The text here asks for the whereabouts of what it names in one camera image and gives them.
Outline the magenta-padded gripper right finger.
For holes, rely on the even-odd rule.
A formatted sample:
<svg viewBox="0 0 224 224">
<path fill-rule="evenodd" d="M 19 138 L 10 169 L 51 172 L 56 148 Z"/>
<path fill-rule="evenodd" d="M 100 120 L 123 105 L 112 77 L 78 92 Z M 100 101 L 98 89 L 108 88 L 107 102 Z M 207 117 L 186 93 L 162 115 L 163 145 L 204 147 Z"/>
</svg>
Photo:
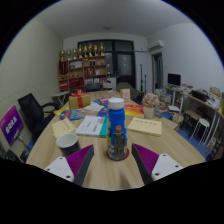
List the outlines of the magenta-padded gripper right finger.
<svg viewBox="0 0 224 224">
<path fill-rule="evenodd" d="M 145 185 L 182 169 L 182 166 L 168 154 L 156 154 L 137 144 L 132 144 L 132 155 Z"/>
</svg>

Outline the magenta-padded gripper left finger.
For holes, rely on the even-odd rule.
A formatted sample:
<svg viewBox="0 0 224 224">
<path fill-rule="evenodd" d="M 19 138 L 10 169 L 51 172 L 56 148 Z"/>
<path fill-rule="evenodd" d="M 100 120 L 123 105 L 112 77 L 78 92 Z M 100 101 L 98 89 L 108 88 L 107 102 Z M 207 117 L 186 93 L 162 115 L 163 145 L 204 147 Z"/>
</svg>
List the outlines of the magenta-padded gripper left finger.
<svg viewBox="0 0 224 224">
<path fill-rule="evenodd" d="M 81 186 L 93 156 L 94 146 L 89 145 L 68 157 L 59 156 L 45 171 Z"/>
</svg>

